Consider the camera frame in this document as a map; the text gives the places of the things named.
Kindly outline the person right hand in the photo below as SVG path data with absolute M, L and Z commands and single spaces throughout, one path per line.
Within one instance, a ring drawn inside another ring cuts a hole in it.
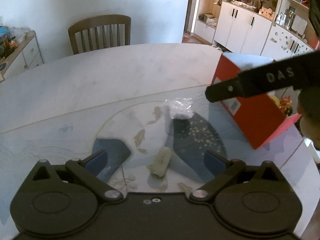
M 301 115 L 301 132 L 319 151 L 319 87 L 301 90 L 298 96 L 298 113 Z

